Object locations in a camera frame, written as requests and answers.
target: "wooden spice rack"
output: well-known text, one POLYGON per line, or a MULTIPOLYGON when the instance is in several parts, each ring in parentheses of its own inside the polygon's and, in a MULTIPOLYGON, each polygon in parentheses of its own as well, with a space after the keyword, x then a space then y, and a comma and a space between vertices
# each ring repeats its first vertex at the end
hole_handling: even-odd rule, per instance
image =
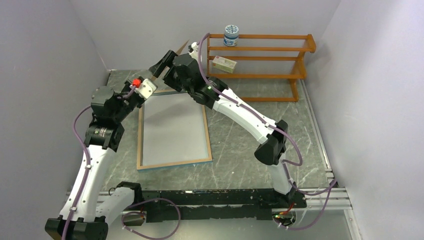
POLYGON ((220 79, 287 79, 293 97, 242 97, 246 102, 297 102, 299 101, 297 79, 304 79, 307 76, 304 56, 306 52, 314 53, 317 46, 311 34, 308 35, 262 35, 262 34, 240 34, 237 46, 225 46, 224 43, 218 46, 211 46, 210 39, 224 39, 223 34, 210 34, 207 38, 207 75, 220 79), (243 46, 243 39, 255 40, 281 40, 281 43, 292 41, 303 41, 301 47, 298 46, 243 46), (263 73, 212 73, 210 62, 215 58, 211 51, 257 51, 257 52, 298 52, 297 56, 226 56, 220 57, 234 61, 292 61, 293 67, 288 74, 263 74, 263 73))

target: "wall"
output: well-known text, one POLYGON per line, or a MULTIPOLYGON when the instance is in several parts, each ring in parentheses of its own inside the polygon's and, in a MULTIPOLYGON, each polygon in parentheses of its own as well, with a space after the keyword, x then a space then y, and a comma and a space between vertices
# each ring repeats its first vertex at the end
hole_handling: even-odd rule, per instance
POLYGON ((342 0, 307 66, 365 240, 424 236, 423 11, 419 0, 342 0))
POLYGON ((235 24, 320 39, 340 0, 71 0, 108 69, 148 69, 169 49, 235 24))
POLYGON ((0 1, 0 239, 48 238, 81 164, 71 122, 107 76, 68 0, 0 1))

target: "wooden frame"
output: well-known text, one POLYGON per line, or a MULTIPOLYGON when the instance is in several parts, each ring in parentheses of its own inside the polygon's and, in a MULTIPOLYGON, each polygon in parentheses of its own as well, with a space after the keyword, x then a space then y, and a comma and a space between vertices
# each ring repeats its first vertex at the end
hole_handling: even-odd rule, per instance
MULTIPOLYGON (((167 95, 167 94, 179 94, 179 92, 175 91, 174 89, 166 89, 166 90, 156 91, 155 94, 156 94, 156 96, 160 96, 160 95, 167 95)), ((210 139, 209 139, 208 122, 206 120, 205 106, 202 105, 201 110, 202 110, 202 115, 203 115, 204 133, 205 133, 205 137, 206 137, 207 158, 143 166, 143 125, 144 125, 143 112, 144 112, 144 107, 140 108, 140 110, 138 111, 137 170, 142 171, 142 170, 154 169, 154 168, 163 168, 163 167, 172 167, 172 166, 178 166, 178 165, 188 165, 188 164, 198 164, 198 163, 211 162, 212 161, 212 151, 211 151, 211 142, 210 142, 210 139)))
POLYGON ((246 102, 298 102, 299 93, 296 86, 297 79, 307 76, 304 57, 306 52, 314 53, 317 46, 311 34, 308 35, 266 35, 240 34, 239 39, 276 39, 276 40, 304 40, 302 47, 269 47, 269 46, 211 46, 210 39, 223 39, 223 34, 210 34, 207 38, 207 75, 221 79, 287 79, 290 83, 293 97, 242 97, 246 102), (256 73, 211 73, 210 61, 215 58, 211 51, 267 51, 267 52, 299 52, 296 56, 225 56, 230 60, 249 61, 294 61, 290 74, 256 74, 256 73))

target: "framed whiteboard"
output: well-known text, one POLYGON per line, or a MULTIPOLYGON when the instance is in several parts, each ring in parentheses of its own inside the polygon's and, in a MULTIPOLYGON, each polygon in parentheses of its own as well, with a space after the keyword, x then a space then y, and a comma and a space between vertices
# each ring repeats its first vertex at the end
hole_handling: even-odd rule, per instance
POLYGON ((149 97, 138 115, 137 170, 211 161, 205 107, 174 90, 149 97))

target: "blue and white jar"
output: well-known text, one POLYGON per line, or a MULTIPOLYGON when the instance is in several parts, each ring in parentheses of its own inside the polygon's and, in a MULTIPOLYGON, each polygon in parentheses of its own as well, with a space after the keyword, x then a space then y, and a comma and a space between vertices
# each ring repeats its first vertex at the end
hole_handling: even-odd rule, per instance
POLYGON ((239 40, 239 28, 236 25, 228 25, 224 31, 224 44, 233 47, 237 45, 239 40))

